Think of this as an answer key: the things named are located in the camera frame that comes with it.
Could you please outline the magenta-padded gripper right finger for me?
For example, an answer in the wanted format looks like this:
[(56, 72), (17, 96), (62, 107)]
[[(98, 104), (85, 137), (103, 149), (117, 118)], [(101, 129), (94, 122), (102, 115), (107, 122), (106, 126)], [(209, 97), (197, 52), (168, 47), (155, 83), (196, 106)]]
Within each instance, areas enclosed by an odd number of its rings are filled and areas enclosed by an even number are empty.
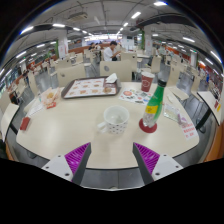
[(145, 185), (182, 169), (182, 166), (167, 154), (158, 154), (139, 143), (132, 150)]

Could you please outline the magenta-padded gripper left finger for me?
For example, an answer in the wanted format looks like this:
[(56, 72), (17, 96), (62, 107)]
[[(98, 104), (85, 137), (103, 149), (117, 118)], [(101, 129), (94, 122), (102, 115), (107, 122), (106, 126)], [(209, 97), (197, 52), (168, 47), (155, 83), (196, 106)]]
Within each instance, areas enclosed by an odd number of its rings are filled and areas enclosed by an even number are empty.
[(90, 154), (91, 143), (88, 142), (65, 155), (56, 155), (42, 169), (76, 185), (80, 185)]

